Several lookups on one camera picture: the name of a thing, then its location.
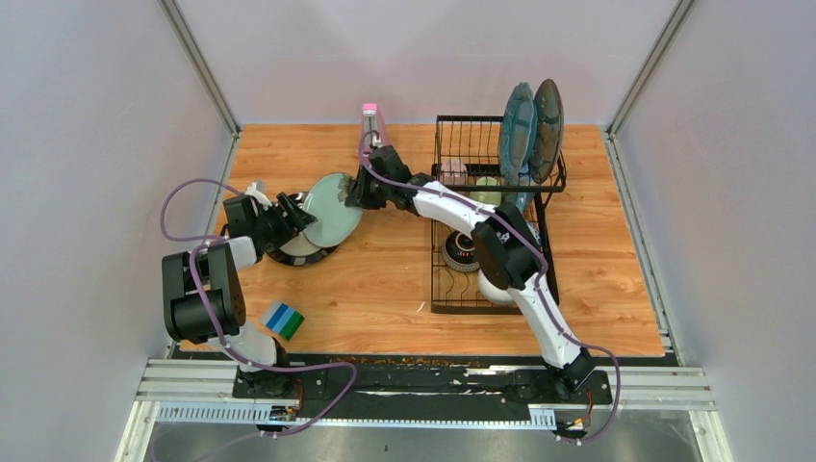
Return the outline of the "black bottom plate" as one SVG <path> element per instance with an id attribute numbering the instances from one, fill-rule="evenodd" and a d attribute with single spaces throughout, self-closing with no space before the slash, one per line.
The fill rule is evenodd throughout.
<path id="1" fill-rule="evenodd" d="M 266 255 L 273 261 L 290 266 L 290 267 L 306 267 L 317 264 L 338 248 L 319 247 L 312 244 L 304 235 L 298 235 L 279 249 L 267 251 Z"/>

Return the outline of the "pale green flower plate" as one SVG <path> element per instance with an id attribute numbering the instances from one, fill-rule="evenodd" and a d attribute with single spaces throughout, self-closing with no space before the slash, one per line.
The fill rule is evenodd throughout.
<path id="1" fill-rule="evenodd" d="M 346 206 L 346 187 L 351 176 L 334 172 L 319 179 L 307 193 L 303 210 L 317 221 L 304 229 L 306 238 L 319 247 L 332 247 L 345 241 L 363 216 L 359 206 Z"/>

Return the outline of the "pink metronome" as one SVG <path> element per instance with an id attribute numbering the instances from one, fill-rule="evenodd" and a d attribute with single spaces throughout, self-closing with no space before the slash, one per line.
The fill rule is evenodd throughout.
<path id="1" fill-rule="evenodd" d="M 383 113 L 379 106 L 376 103 L 364 103 L 362 106 L 361 131 L 365 148 L 365 139 L 371 130 L 376 130 L 380 134 L 383 145 L 392 143 L 388 125 L 385 123 Z"/>

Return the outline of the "pink mug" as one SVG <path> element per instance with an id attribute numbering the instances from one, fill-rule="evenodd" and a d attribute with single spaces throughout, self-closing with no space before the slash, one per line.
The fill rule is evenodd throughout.
<path id="1" fill-rule="evenodd" d="M 458 158 L 448 159 L 441 163 L 440 181 L 446 186 L 464 186 L 468 184 L 469 173 L 466 164 Z"/>

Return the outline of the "black gold patterned bowl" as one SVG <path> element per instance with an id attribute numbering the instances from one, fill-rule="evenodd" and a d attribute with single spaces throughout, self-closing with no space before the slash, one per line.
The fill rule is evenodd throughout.
<path id="1" fill-rule="evenodd" d="M 475 246 L 471 238 L 459 231 L 451 232 L 446 238 L 442 249 L 444 263 L 451 269 L 461 273 L 479 270 L 479 263 L 475 256 Z"/>

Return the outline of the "green handled cream mug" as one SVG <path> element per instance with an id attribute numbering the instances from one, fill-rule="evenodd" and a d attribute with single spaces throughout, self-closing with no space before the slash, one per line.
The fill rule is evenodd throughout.
<path id="1" fill-rule="evenodd" d="M 499 181 L 495 177 L 482 176 L 475 181 L 476 189 L 469 193 L 469 197 L 477 202 L 499 206 L 502 203 L 501 191 L 489 191 L 489 187 L 498 187 Z"/>

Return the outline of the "black wire dish rack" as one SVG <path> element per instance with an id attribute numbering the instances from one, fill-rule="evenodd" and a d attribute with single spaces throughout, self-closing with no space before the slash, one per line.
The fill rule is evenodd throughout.
<path id="1" fill-rule="evenodd" d="M 558 282 L 548 234 L 546 208 L 551 197 L 566 188 L 565 162 L 560 158 L 543 184 L 525 180 L 518 187 L 506 185 L 499 169 L 500 126 L 499 115 L 439 115 L 436 119 L 432 175 L 440 180 L 441 163 L 458 158 L 466 164 L 469 178 L 467 185 L 448 186 L 454 191 L 468 195 L 476 189 L 475 181 L 479 177 L 489 176 L 499 181 L 499 186 L 489 187 L 489 191 L 535 193 L 534 200 L 523 214 L 527 221 L 534 222 L 540 230 L 542 238 L 540 250 L 548 263 L 546 281 L 550 293 L 558 299 Z M 442 249 L 451 232 L 453 232 L 451 227 L 438 221 L 431 224 L 429 302 L 431 312 L 441 315 L 518 315 L 520 310 L 514 306 L 499 306 L 485 299 L 478 291 L 475 272 L 457 272 L 444 263 Z"/>

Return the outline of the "white patterned bowl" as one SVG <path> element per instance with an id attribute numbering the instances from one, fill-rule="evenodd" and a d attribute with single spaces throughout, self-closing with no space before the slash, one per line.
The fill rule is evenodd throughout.
<path id="1" fill-rule="evenodd" d="M 505 290 L 493 285 L 481 270 L 477 273 L 476 283 L 478 291 L 491 303 L 499 306 L 514 304 L 513 298 Z"/>

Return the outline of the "teal plate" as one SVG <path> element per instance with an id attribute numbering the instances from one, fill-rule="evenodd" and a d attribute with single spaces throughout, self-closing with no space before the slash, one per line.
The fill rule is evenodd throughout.
<path id="1" fill-rule="evenodd" d="M 538 117 L 527 82 L 517 84 L 507 100 L 499 133 L 499 169 L 504 183 L 517 187 L 532 153 Z"/>

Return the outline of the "dark blue floral plate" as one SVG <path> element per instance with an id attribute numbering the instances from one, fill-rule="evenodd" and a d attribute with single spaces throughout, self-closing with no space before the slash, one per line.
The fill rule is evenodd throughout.
<path id="1" fill-rule="evenodd" d="M 561 156 L 564 136 L 564 109 L 557 84 L 552 79 L 542 82 L 534 95 L 537 132 L 529 159 L 532 179 L 543 184 Z"/>

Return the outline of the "blue mug yellow inside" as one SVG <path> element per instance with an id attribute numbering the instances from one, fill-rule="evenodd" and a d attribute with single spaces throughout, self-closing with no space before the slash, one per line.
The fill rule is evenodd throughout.
<path id="1" fill-rule="evenodd" d="M 534 200 L 534 196 L 534 192 L 508 192 L 504 195 L 504 200 L 512 203 L 523 214 Z"/>

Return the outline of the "red patterned bowl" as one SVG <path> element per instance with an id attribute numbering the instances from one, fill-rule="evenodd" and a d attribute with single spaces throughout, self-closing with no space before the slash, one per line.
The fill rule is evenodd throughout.
<path id="1" fill-rule="evenodd" d="M 532 236 L 532 242 L 533 242 L 533 243 L 536 245 L 536 247 L 537 247 L 538 249 L 541 249 L 541 248 L 542 248 L 542 238 L 541 238 L 541 234 L 540 234 L 540 230 L 539 230 L 539 228 L 538 228 L 538 227 L 537 227 L 537 225 L 536 225 L 534 222 L 532 222 L 532 221 L 528 221 L 528 222 L 526 223 L 526 225 L 527 225 L 527 227 L 528 227 L 528 230 L 529 230 L 529 232 L 530 232 L 530 235 Z"/>

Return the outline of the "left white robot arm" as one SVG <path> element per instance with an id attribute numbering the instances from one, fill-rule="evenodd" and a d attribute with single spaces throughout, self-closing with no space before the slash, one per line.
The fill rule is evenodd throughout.
<path id="1" fill-rule="evenodd" d="M 239 272 L 316 224 L 302 207 L 304 199 L 302 193 L 280 193 L 274 200 L 261 192 L 229 197 L 222 203 L 226 221 L 219 233 L 198 237 L 192 250 L 161 262 L 169 337 L 217 347 L 241 372 L 258 374 L 258 385 L 273 398 L 293 389 L 295 374 L 280 342 L 248 320 Z"/>

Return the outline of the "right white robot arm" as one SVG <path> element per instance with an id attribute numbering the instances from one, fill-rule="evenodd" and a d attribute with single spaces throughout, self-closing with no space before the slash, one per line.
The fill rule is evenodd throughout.
<path id="1" fill-rule="evenodd" d="M 346 203 L 367 210 L 393 203 L 469 238 L 484 277 L 510 295 L 534 333 L 552 370 L 553 395 L 570 402 L 584 394 L 595 368 L 592 357 L 548 289 L 548 263 L 522 213 L 510 203 L 478 202 L 425 173 L 412 173 L 391 145 L 361 147 L 358 160 L 360 168 L 346 188 Z"/>

